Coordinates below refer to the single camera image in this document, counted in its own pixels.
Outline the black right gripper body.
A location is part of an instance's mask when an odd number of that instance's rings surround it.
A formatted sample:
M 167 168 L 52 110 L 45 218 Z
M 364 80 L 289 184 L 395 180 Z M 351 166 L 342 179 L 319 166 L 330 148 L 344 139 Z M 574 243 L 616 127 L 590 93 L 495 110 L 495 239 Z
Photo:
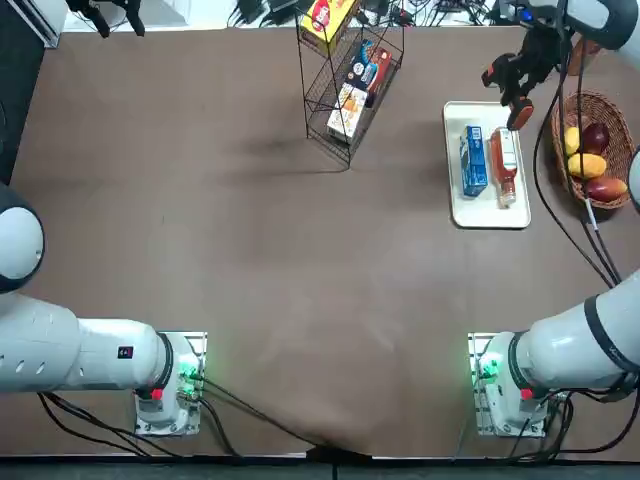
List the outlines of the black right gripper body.
M 523 40 L 522 55 L 528 79 L 545 80 L 552 70 L 560 69 L 561 37 L 553 29 L 529 29 Z

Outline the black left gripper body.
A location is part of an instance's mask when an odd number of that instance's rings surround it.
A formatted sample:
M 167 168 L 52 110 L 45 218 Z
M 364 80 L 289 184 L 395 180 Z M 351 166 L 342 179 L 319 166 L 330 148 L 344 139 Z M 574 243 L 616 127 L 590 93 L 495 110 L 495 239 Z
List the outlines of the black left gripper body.
M 134 12 L 134 13 L 138 13 L 141 6 L 140 0 L 96 0 L 96 1 L 67 0 L 66 1 L 71 11 L 84 11 L 91 6 L 94 6 L 96 3 L 100 3 L 100 2 L 111 3 L 113 5 L 116 5 L 124 9 L 126 12 Z

